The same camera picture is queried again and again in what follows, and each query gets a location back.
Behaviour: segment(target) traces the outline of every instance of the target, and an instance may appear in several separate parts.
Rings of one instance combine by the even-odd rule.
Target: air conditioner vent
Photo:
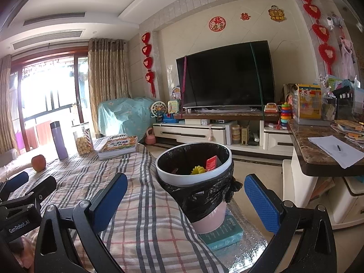
[[[31,25],[32,23],[40,23],[41,21],[56,20],[59,18],[85,17],[85,14],[86,12],[70,12],[70,13],[58,13],[58,14],[39,16],[25,20],[23,26]]]
[[[41,35],[37,35],[34,37],[30,37],[28,39],[24,39],[22,41],[16,42],[13,44],[14,50],[19,48],[44,42],[50,41],[55,39],[65,39],[65,38],[79,38],[81,37],[83,30],[68,30],[68,31],[61,31],[61,32],[52,32],[52,33],[45,33]]]

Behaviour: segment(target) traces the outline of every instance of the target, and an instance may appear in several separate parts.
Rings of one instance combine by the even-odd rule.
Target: black tv screen
[[[183,107],[261,106],[256,65],[263,104],[274,103],[274,78],[268,41],[223,46],[187,56]],[[185,58],[177,59],[183,87]]]

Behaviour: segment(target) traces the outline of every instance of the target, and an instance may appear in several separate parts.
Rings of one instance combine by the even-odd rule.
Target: kettlebell
[[[147,136],[145,137],[144,139],[144,142],[147,144],[147,145],[154,145],[157,141],[155,139],[155,135],[154,135],[154,132],[153,132],[153,127],[149,127],[147,129],[147,132],[146,132]]]

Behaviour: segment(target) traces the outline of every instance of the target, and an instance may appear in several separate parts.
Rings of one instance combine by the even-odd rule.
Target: water bottle
[[[56,146],[57,154],[59,160],[65,159],[68,157],[67,149],[64,146],[63,136],[61,125],[59,121],[55,121],[51,123],[51,131],[53,136],[54,145]]]

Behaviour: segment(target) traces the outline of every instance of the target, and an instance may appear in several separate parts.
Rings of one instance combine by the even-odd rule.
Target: drawer handle
[[[293,146],[292,143],[281,143],[281,142],[278,142],[277,145],[278,146]]]
[[[176,132],[168,132],[168,131],[162,131],[162,134],[172,134],[172,135],[181,135],[182,137],[206,137],[206,135],[198,135],[198,134],[180,134]]]

